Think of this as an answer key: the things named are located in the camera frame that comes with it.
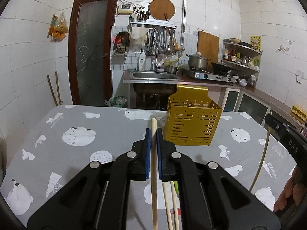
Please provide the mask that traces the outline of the person's right hand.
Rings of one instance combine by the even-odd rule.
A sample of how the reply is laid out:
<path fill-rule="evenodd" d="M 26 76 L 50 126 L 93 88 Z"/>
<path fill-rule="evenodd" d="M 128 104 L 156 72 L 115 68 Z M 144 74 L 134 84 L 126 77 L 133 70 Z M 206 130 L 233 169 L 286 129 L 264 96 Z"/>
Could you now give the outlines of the person's right hand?
<path fill-rule="evenodd" d="M 301 183 L 294 183 L 295 176 L 298 171 L 299 167 L 296 166 L 293 170 L 291 178 L 287 181 L 284 190 L 274 204 L 274 212 L 284 210 L 287 205 L 287 199 L 290 197 L 293 198 L 296 206 L 299 206 L 300 202 L 306 195 L 306 187 Z"/>

